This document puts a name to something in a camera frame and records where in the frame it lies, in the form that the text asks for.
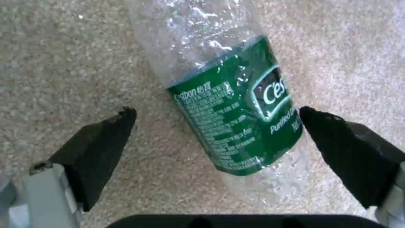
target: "plastic water bottle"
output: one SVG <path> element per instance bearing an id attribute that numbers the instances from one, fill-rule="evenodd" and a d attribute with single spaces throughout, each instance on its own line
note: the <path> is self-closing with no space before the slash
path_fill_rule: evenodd
<path id="1" fill-rule="evenodd" d="M 274 204 L 307 182 L 306 137 L 250 0 L 127 0 L 137 40 L 229 190 Z"/>

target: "cestbon logo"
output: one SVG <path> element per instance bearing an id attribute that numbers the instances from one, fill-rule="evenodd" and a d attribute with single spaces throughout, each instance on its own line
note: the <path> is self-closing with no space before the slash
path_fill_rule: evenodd
<path id="1" fill-rule="evenodd" d="M 255 108 L 266 122 L 270 122 L 279 109 L 290 100 L 278 65 L 265 71 L 250 92 Z"/>

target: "beige carpet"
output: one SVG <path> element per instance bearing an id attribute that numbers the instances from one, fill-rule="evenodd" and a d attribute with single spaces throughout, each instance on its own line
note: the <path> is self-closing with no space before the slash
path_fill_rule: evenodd
<path id="1" fill-rule="evenodd" d="M 254 2 L 297 106 L 362 122 L 405 149 L 404 0 Z M 153 75 L 123 0 L 0 0 L 0 172 L 20 182 L 32 162 L 123 105 L 139 119 L 87 227 L 138 213 L 372 218 L 314 145 L 304 198 L 264 208 L 230 195 Z"/>

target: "crushed plastic bottle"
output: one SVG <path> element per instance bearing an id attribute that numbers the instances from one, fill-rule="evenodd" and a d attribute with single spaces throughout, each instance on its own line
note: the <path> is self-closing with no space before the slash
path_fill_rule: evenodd
<path id="1" fill-rule="evenodd" d="M 250 0 L 126 0 L 137 40 L 229 190 L 303 191 L 307 137 Z"/>

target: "green bottle label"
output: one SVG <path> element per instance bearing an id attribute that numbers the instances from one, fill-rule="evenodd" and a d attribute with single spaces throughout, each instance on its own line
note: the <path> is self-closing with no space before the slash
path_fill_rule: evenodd
<path id="1" fill-rule="evenodd" d="M 267 38 L 234 47 L 194 75 L 168 90 L 218 170 L 258 172 L 301 137 Z"/>

